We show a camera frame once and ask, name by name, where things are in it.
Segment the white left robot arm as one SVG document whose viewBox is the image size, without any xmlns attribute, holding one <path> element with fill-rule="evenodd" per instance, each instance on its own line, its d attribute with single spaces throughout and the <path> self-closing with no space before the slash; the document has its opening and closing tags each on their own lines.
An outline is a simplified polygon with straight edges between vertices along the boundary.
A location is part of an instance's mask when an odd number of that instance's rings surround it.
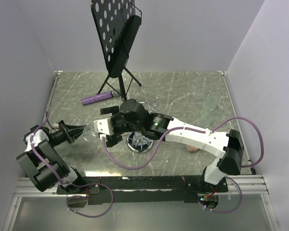
<svg viewBox="0 0 289 231">
<path fill-rule="evenodd" d="M 16 160 L 33 185 L 44 192 L 56 184 L 67 192 L 81 193 L 85 180 L 73 167 L 69 167 L 55 150 L 64 143 L 73 143 L 83 134 L 85 125 L 68 125 L 63 120 L 54 128 L 55 132 L 36 125 L 24 136 L 25 151 Z"/>
</svg>

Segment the clear wine glass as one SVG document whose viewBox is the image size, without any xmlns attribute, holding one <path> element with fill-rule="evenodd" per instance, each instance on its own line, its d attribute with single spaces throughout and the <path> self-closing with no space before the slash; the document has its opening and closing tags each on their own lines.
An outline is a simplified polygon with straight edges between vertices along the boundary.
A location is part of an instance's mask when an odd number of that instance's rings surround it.
<svg viewBox="0 0 289 231">
<path fill-rule="evenodd" d="M 198 118 L 199 126 L 202 128 L 208 128 L 211 123 L 212 123 L 211 111 L 204 110 Z"/>
<path fill-rule="evenodd" d="M 94 124 L 88 124 L 82 132 L 82 135 L 88 143 L 101 143 L 102 140 L 99 138 L 99 134 L 96 133 Z"/>
<path fill-rule="evenodd" d="M 206 100 L 204 101 L 205 109 L 212 111 L 216 108 L 219 103 L 219 97 L 215 93 L 211 93 L 207 96 Z"/>
<path fill-rule="evenodd" d="M 191 86 L 192 98 L 190 100 L 190 105 L 194 106 L 200 100 L 205 97 L 207 86 L 204 83 L 195 83 Z"/>
</svg>

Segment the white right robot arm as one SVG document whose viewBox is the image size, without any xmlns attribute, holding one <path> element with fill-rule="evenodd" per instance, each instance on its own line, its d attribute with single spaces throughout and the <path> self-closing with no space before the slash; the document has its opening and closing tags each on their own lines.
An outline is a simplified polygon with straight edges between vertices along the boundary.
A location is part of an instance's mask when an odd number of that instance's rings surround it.
<svg viewBox="0 0 289 231">
<path fill-rule="evenodd" d="M 93 123 L 105 149 L 120 142 L 123 133 L 138 132 L 158 143 L 175 142 L 204 150 L 216 157 L 205 167 L 200 181 L 201 188 L 207 192 L 213 191 L 225 176 L 241 173 L 244 146 L 237 130 L 217 132 L 192 126 L 170 115 L 150 113 L 135 99 L 102 108 L 100 112 L 111 115 Z"/>
</svg>

